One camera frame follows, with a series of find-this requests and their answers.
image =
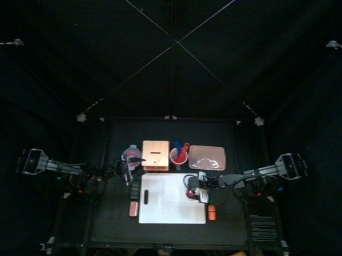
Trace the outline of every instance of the cup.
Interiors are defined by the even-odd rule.
[[[176,161],[176,158],[177,158],[177,150],[176,148],[172,148],[170,152],[169,152],[169,160],[170,160],[170,163],[174,165],[174,167],[177,168],[177,170],[180,170],[180,166],[186,162],[186,159],[188,159],[188,154],[185,152],[185,159],[184,161],[181,162],[177,162]]]

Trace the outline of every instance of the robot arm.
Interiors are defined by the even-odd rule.
[[[305,173],[305,163],[299,154],[287,153],[279,156],[273,165],[244,171],[241,174],[227,174],[216,177],[206,177],[200,174],[186,179],[186,196],[206,202],[206,193],[210,190],[223,189],[228,186],[233,188],[244,187],[244,182],[264,179],[267,177],[280,177],[288,181],[296,180]]]
[[[17,173],[37,175],[44,171],[61,172],[70,175],[80,175],[82,164],[66,164],[48,159],[41,149],[23,150],[17,161]]]

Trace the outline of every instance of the cardboard box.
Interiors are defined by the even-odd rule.
[[[141,162],[145,171],[168,171],[168,141],[142,141],[142,155],[145,161]]]

